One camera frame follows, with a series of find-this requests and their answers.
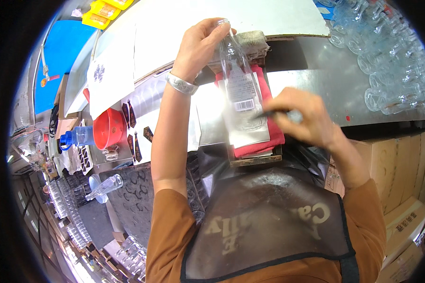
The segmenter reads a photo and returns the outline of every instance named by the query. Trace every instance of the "hand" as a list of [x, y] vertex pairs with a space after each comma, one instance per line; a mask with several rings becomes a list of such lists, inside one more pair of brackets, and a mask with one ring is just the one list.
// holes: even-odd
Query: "hand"
[[230, 32], [229, 24], [215, 27], [222, 18], [205, 19], [189, 28], [183, 36], [171, 73], [186, 82], [195, 77], [213, 57], [216, 45]]
[[286, 87], [274, 99], [263, 102], [263, 110], [299, 110], [303, 120], [300, 124], [291, 122], [285, 113], [277, 113], [272, 119], [279, 128], [293, 138], [332, 150], [335, 141], [343, 133], [335, 125], [327, 113], [323, 99], [320, 96]]

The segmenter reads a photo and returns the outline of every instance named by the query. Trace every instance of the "barcode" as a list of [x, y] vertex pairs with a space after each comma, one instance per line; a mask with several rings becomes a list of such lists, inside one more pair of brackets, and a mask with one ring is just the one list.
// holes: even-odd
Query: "barcode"
[[241, 101], [241, 102], [235, 102], [236, 111], [250, 111], [254, 108], [255, 108], [255, 105], [253, 104], [253, 99]]

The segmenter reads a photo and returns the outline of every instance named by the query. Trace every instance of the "sleeve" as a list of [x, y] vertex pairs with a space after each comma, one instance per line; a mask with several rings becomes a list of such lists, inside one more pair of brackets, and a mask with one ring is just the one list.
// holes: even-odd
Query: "sleeve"
[[171, 189], [157, 192], [146, 258], [148, 282], [179, 282], [184, 251], [194, 233], [186, 197]]
[[349, 190], [343, 205], [360, 281], [375, 282], [386, 251], [386, 225], [374, 180]]

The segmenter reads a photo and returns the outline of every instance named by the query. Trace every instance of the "red towel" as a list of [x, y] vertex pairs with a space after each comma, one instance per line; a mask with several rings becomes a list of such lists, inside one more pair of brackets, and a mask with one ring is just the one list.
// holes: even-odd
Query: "red towel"
[[[261, 97], [263, 100], [271, 99], [271, 91], [269, 90], [268, 85], [266, 84], [265, 77], [263, 75], [263, 69], [259, 67], [258, 65], [252, 65], [251, 66], [252, 71], [256, 72], [256, 75], [258, 77], [258, 83], [260, 84], [260, 90], [261, 90]], [[223, 79], [222, 73], [216, 74], [216, 81], [215, 85], [218, 87], [218, 81]], [[268, 118], [268, 130], [269, 130], [269, 137], [270, 141], [264, 142], [264, 143], [258, 143], [258, 144], [251, 144], [246, 145], [243, 147], [240, 147], [238, 149], [233, 149], [235, 153], [235, 157], [243, 157], [250, 154], [258, 154], [262, 153], [268, 150], [272, 150], [276, 145], [284, 144], [285, 143], [285, 136], [283, 135], [283, 132], [278, 128], [277, 124], [272, 121], [270, 118]]]

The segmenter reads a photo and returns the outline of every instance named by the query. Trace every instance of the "person's left hand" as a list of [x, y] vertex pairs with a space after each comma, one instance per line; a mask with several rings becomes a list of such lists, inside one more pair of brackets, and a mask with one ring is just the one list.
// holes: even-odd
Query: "person's left hand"
[[189, 28], [183, 36], [171, 73], [186, 82], [195, 77], [213, 57], [214, 48], [230, 31], [229, 24], [215, 26], [222, 18], [205, 19]]

